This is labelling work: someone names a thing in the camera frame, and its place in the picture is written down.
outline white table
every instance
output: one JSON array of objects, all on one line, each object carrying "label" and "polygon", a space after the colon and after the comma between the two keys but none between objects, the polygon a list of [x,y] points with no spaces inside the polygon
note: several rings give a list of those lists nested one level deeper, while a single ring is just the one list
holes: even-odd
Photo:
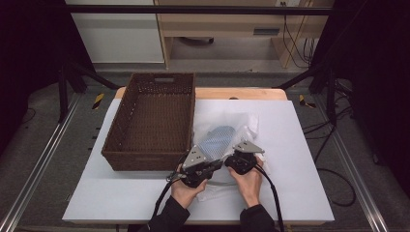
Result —
[{"label": "white table", "polygon": [[[114,172],[101,150],[120,99],[109,107],[99,137],[83,171],[63,220],[74,223],[145,223],[168,172]],[[250,112],[259,116],[259,134],[254,143],[268,157],[270,178],[278,191],[286,224],[322,224],[334,220],[325,191],[314,166],[292,101],[196,100],[195,114]],[[261,202],[277,219],[274,196],[262,185]],[[199,202],[189,207],[190,224],[234,224],[245,208],[239,192]]]}]

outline horizontal black bar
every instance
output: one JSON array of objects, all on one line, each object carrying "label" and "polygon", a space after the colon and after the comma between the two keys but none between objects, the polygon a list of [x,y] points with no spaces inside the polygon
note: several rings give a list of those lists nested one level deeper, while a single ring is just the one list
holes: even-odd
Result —
[{"label": "horizontal black bar", "polygon": [[245,6],[47,5],[47,9],[90,14],[206,14],[206,15],[340,15],[334,8]]}]

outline basket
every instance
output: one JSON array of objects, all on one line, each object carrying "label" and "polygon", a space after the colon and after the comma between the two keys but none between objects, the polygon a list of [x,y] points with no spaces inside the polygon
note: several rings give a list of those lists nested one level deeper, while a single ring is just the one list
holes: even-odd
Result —
[{"label": "basket", "polygon": [[193,73],[134,73],[102,155],[115,171],[173,170],[191,148]]}]

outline gray floor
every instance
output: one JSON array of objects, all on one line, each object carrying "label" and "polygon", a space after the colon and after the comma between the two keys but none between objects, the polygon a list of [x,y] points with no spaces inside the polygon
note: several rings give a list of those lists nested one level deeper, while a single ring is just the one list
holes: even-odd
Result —
[{"label": "gray floor", "polygon": [[[138,67],[139,71],[166,72],[163,67],[158,66],[139,65]],[[269,40],[216,39],[214,44],[177,40],[168,71],[195,71],[198,86],[272,87],[303,70],[294,67],[282,69]],[[127,71],[113,72],[107,69],[102,69],[101,74],[123,85],[127,84],[130,76]],[[67,231],[73,231],[74,228],[78,231],[91,231],[91,228],[115,230],[113,225],[75,225],[61,219],[68,205],[67,198],[75,190],[81,171],[91,153],[95,136],[98,135],[105,112],[115,94],[115,91],[108,90],[88,78],[86,80],[88,91],[82,95],[70,126],[21,216],[17,226],[18,231],[58,231],[65,228],[70,228]],[[318,108],[299,105],[301,94],[305,96],[306,102],[314,102],[317,98],[322,99],[322,96],[313,98],[309,94],[307,91],[309,82],[310,80],[307,79],[287,91],[288,99],[294,102],[302,128],[325,121]],[[102,104],[99,109],[92,109],[95,97],[99,93],[104,93]],[[341,111],[348,106],[348,101],[342,99],[338,105],[337,111]],[[1,218],[13,206],[57,125],[59,117],[57,85],[50,85],[34,93],[30,97],[29,107],[31,109],[27,111],[26,120],[34,117],[21,125],[6,152],[0,157]],[[324,128],[307,135],[307,138],[320,137],[328,132],[329,130]],[[349,115],[345,116],[338,121],[337,132],[362,174],[389,230],[410,231],[410,223],[408,223],[410,200],[395,181],[389,168],[373,163],[371,151],[356,121]],[[324,138],[307,140],[314,157],[323,141]],[[323,150],[317,166],[347,176],[332,139]],[[326,172],[319,172],[319,174],[330,199],[336,202],[348,202],[351,199],[352,193],[349,187],[340,178]],[[292,231],[372,231],[363,210],[363,203],[360,201],[357,200],[350,207],[339,207],[332,203],[331,206],[335,221],[321,226],[293,226]]]}]

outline person's right hand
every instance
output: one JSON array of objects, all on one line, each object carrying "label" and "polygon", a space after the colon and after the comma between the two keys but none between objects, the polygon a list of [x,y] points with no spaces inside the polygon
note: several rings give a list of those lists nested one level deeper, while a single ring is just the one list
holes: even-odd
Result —
[{"label": "person's right hand", "polygon": [[[263,166],[262,160],[256,157],[259,166]],[[239,175],[231,167],[228,167],[229,173],[238,184],[239,192],[247,203],[248,208],[260,204],[259,192],[262,185],[262,174],[253,168],[244,175]]]}]

